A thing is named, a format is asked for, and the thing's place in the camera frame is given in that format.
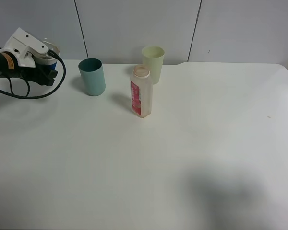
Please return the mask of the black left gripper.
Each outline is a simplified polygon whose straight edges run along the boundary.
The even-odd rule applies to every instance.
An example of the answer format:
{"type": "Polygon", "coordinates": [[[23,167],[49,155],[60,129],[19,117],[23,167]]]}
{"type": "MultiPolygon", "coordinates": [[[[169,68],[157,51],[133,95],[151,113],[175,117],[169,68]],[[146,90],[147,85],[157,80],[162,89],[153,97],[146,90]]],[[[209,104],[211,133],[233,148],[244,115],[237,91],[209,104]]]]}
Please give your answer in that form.
{"type": "Polygon", "coordinates": [[[47,66],[39,68],[21,67],[11,52],[0,52],[0,75],[10,78],[22,78],[42,86],[53,86],[58,72],[47,66]]]}

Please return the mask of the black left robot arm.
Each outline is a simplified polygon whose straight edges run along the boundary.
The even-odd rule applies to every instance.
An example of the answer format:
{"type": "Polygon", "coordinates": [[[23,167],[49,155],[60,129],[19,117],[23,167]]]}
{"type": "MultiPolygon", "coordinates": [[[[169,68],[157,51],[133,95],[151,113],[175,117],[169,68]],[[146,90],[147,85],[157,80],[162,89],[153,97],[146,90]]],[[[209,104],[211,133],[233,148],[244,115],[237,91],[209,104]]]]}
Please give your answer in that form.
{"type": "Polygon", "coordinates": [[[0,78],[19,78],[27,85],[35,82],[41,86],[52,86],[58,72],[36,62],[33,64],[33,67],[22,67],[13,53],[0,52],[0,78]]]}

